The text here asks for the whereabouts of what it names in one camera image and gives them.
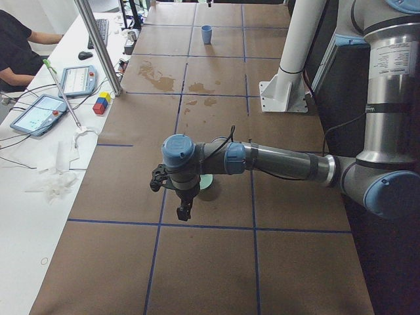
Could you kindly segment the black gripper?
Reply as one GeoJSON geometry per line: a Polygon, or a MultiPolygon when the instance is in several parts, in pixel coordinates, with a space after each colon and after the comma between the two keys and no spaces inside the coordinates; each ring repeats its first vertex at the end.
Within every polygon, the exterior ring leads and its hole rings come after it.
{"type": "Polygon", "coordinates": [[[161,187],[174,190],[181,202],[185,203],[177,208],[178,220],[191,219],[193,200],[200,192],[200,176],[188,167],[173,168],[159,164],[152,171],[150,188],[158,192],[161,187]]]}

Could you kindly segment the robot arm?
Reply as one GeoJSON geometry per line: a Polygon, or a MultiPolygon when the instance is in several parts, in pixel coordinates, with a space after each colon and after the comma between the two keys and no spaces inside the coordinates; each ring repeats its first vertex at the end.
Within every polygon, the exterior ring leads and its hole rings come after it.
{"type": "Polygon", "coordinates": [[[419,175],[409,153],[410,114],[419,76],[419,2],[340,1],[335,42],[370,47],[363,150],[354,158],[315,156],[236,142],[231,136],[195,143],[186,135],[172,135],[161,147],[163,161],[153,170],[150,188],[176,192],[180,220],[190,218],[202,175],[246,170],[338,187],[386,219],[419,210],[419,175]]]}

